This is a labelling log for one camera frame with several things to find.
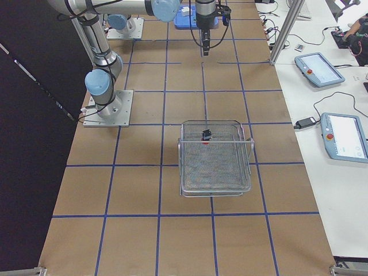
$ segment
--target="blue tablet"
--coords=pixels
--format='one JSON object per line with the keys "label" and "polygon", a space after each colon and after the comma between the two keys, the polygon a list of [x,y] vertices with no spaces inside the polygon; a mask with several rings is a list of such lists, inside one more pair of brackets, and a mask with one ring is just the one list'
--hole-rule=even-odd
{"label": "blue tablet", "polygon": [[305,77],[316,87],[345,81],[342,74],[321,53],[296,56],[294,61]]}
{"label": "blue tablet", "polygon": [[358,116],[323,113],[321,127],[332,159],[368,163],[368,145]]}

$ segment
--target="connector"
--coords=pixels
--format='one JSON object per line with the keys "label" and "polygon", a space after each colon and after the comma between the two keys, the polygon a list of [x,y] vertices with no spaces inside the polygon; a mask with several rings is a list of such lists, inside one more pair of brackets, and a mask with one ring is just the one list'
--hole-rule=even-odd
{"label": "connector", "polygon": [[307,127],[311,127],[312,125],[317,124],[318,121],[316,121],[316,119],[314,119],[313,117],[309,117],[303,120],[299,120],[295,123],[294,129],[303,129],[303,128],[307,128]]}

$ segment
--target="white surface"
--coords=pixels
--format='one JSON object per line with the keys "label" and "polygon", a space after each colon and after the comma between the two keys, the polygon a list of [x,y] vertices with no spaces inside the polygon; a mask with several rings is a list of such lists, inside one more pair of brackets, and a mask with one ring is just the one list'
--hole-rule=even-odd
{"label": "white surface", "polygon": [[[336,22],[323,0],[306,0],[312,13],[311,21],[296,21],[291,33],[304,40],[319,43],[321,31]],[[341,22],[353,23],[368,12],[368,1],[362,0],[359,6],[351,7],[339,19]],[[273,5],[257,4],[261,11],[273,10]],[[282,26],[286,17],[285,0],[279,0],[279,17],[268,16],[276,25]],[[348,15],[357,13],[353,19]],[[307,117],[318,119],[313,104],[336,91],[353,94],[356,108],[368,114],[368,93],[363,86],[368,68],[350,67],[339,71],[346,81],[324,89],[312,87],[294,63],[294,57],[312,52],[321,52],[333,65],[357,65],[349,50],[338,49],[330,30],[325,31],[326,40],[321,46],[308,45],[297,37],[289,36],[290,48],[284,49],[275,65],[287,108],[295,123]],[[305,45],[302,53],[294,50],[297,44]],[[353,108],[353,98],[336,94],[317,104],[320,113],[343,113],[357,115],[361,119],[363,130],[368,135],[368,118]],[[329,158],[321,137],[320,125],[296,131],[297,140],[304,158],[310,183],[323,221],[327,239],[334,256],[368,258],[368,164],[333,160]]]}

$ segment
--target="metal pole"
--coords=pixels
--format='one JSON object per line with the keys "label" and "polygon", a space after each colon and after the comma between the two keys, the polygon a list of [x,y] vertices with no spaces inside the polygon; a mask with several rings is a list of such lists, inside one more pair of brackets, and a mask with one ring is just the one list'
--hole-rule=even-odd
{"label": "metal pole", "polygon": [[285,45],[286,39],[288,39],[288,35],[294,25],[295,20],[298,17],[298,14],[301,10],[301,7],[304,3],[304,0],[294,0],[292,6],[289,9],[288,14],[286,15],[285,21],[282,24],[282,28],[280,31],[280,35],[278,36],[275,46],[272,50],[271,57],[270,57],[270,64],[274,65],[278,56]]}

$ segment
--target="grid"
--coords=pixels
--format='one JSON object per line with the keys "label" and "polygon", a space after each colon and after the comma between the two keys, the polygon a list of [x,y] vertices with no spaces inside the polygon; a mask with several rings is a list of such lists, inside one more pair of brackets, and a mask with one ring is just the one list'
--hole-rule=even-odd
{"label": "grid", "polygon": [[[78,126],[40,261],[41,265],[49,268],[50,275],[61,275],[65,272],[68,272],[69,275],[115,275],[117,271],[120,275],[328,275],[328,267],[333,264],[332,255],[276,72],[267,62],[269,51],[266,40],[262,37],[262,28],[255,5],[253,2],[230,2],[228,5],[230,7],[234,5],[239,10],[245,11],[244,14],[236,11],[224,39],[224,43],[232,48],[222,51],[223,55],[217,57],[214,63],[211,60],[204,60],[201,50],[197,48],[196,54],[201,57],[201,60],[193,62],[193,70],[200,72],[200,76],[196,75],[196,79],[191,81],[188,77],[188,75],[191,76],[188,68],[192,67],[186,65],[187,71],[185,72],[173,70],[173,66],[184,66],[182,62],[175,61],[180,57],[180,53],[171,54],[174,52],[173,45],[191,40],[189,37],[176,38],[177,34],[173,31],[171,23],[164,24],[146,17],[144,34],[147,32],[146,29],[157,28],[157,24],[166,25],[166,34],[164,34],[165,28],[161,28],[147,33],[142,41],[134,41],[131,44],[123,43],[124,52],[120,54],[128,56],[129,62],[124,65],[126,72],[122,73],[116,86],[121,89],[131,89],[134,88],[130,87],[131,85],[136,86],[133,104],[136,101],[140,102],[139,97],[148,97],[153,105],[155,101],[162,104],[162,115],[160,116],[160,113],[157,114],[156,111],[150,109],[148,115],[152,113],[153,120],[150,116],[138,118],[138,113],[134,113],[134,108],[139,112],[143,110],[133,106],[133,121],[128,129],[86,130]],[[251,27],[252,30],[245,30],[249,22],[248,27]],[[245,34],[238,38],[239,30],[245,30]],[[252,49],[244,44],[254,42],[256,42],[257,48]],[[119,43],[112,43],[113,49],[117,52],[120,49]],[[153,46],[153,49],[149,49],[144,43],[147,43],[148,47]],[[130,45],[130,52],[127,51],[126,44]],[[161,47],[158,44],[163,44],[164,53],[159,50]],[[249,51],[247,58],[244,58],[244,45],[246,45],[245,49]],[[214,49],[210,51],[210,58],[211,55],[216,54],[214,52]],[[218,72],[219,67],[228,70]],[[146,69],[145,72],[148,73],[145,76],[146,80],[141,83],[137,81],[137,78],[139,79],[144,74],[143,72],[138,74],[139,69],[142,68]],[[159,72],[164,72],[164,79],[161,83],[156,82],[160,78]],[[178,78],[178,72],[184,74],[188,79]],[[216,78],[210,77],[214,73],[217,73],[216,76],[220,79],[220,83],[216,83]],[[230,103],[234,105],[240,101],[241,110],[237,109],[237,106],[233,109],[230,106],[224,109],[219,108],[229,98],[233,98]],[[181,105],[174,105],[174,102],[180,102],[182,108],[180,109]],[[190,115],[186,113],[186,105],[194,105]],[[166,142],[173,140],[175,134],[179,133],[177,130],[181,122],[185,121],[183,117],[185,120],[238,120],[241,122],[246,136],[255,139],[255,149],[250,165],[252,191],[258,193],[256,199],[252,200],[246,194],[243,196],[246,201],[242,198],[231,200],[206,198],[201,199],[201,202],[196,201],[196,199],[189,203],[187,201],[183,206],[179,206],[174,202],[178,200],[177,198],[168,196],[170,194],[167,191],[172,190],[174,185],[179,189],[179,181],[175,180],[175,176],[178,175],[178,173],[175,174],[178,169],[178,161],[175,161],[177,156],[173,154],[174,150],[167,146]],[[88,133],[97,135],[98,141],[90,140],[91,136],[88,136],[88,139],[76,142]],[[148,141],[137,138],[145,136],[149,137]],[[113,146],[106,150],[101,142],[104,145],[110,143]],[[86,147],[79,150],[78,147],[81,144]],[[84,152],[87,149],[91,151],[91,148],[97,151],[94,154],[99,156],[98,160],[89,158]],[[85,201],[91,202],[91,208],[82,206],[80,209],[73,210],[68,204],[71,201],[78,202],[80,199],[70,199],[70,191],[75,191],[78,188],[75,186],[68,188],[67,185],[68,183],[79,185],[80,176],[78,175],[88,174],[91,170],[98,171],[97,175],[101,179],[105,179],[105,189],[99,189],[101,189],[101,197],[106,198],[106,200],[101,200],[99,197],[88,198],[87,194],[84,195],[84,192],[79,191],[77,192],[79,195],[86,196]],[[143,171],[148,171],[150,175],[140,176]],[[141,178],[142,182],[150,183],[150,179],[154,179],[154,176],[157,178],[157,175],[157,190],[154,191],[153,188],[152,191],[150,190],[157,196],[156,201],[152,200],[154,196],[151,198],[147,194],[138,195],[138,198],[143,199],[147,204],[142,204],[142,206],[137,204],[138,209],[135,209],[134,206],[125,206],[123,202],[120,202],[119,204],[124,205],[126,211],[119,212],[119,209],[122,209],[116,203],[119,202],[119,196],[122,195],[126,199],[126,193],[134,196],[139,194],[138,189],[118,193],[116,189],[119,186],[119,181],[121,183],[124,181],[134,182],[135,178]],[[287,193],[285,195],[278,194],[280,190],[295,194],[290,196]],[[285,196],[286,205],[281,204],[283,196]],[[68,261],[75,261],[68,259],[69,254],[67,253],[61,252],[60,255],[53,253],[55,247],[59,248],[59,251],[63,251],[64,243],[71,242],[63,242],[54,237],[58,235],[68,237],[68,234],[62,234],[58,224],[66,224],[70,227],[86,224],[94,229],[92,234],[94,242],[92,240],[86,241],[86,244],[92,245],[83,249],[84,252],[89,250],[91,257],[80,261],[83,265],[79,270],[68,270],[68,266],[61,268],[61,264],[55,265],[60,260],[64,262],[64,265]],[[155,228],[155,231],[147,231],[147,242],[143,246],[144,248],[140,247],[140,239],[130,231],[130,225],[135,224],[137,224],[135,229],[137,232],[142,231],[141,228],[145,226],[149,226],[151,229]],[[114,236],[116,235],[114,231],[118,231],[114,227],[118,230],[123,229],[121,235],[127,236],[124,240],[127,244],[125,249],[115,248],[111,250],[109,248],[111,243],[115,241],[114,239],[118,237],[118,235]],[[189,233],[188,237],[193,239],[193,241],[187,241],[194,245],[193,248],[186,248],[186,244],[176,236],[177,232],[183,233],[183,231]],[[251,241],[245,241],[246,237],[260,242],[260,247],[257,244],[252,244]],[[76,240],[82,239],[77,234],[74,235],[74,238]],[[137,248],[134,248],[135,245],[129,247],[129,238],[137,239]],[[246,246],[236,247],[233,245],[236,242]],[[197,248],[196,243],[202,244],[204,249]],[[172,249],[174,247],[177,247],[178,252]],[[131,258],[135,260],[136,267],[131,266],[129,257],[123,253],[123,251],[129,250],[132,254]],[[121,255],[117,257],[111,252],[118,252]],[[188,252],[191,252],[193,257],[188,257]],[[240,259],[236,259],[234,256],[236,252],[240,254]],[[198,266],[198,263],[194,264],[193,268],[191,267],[192,263],[181,266],[177,261],[180,258],[193,260],[194,263],[196,263],[195,259],[203,258],[204,264],[201,267]],[[242,261],[247,263],[247,271],[240,263]]]}

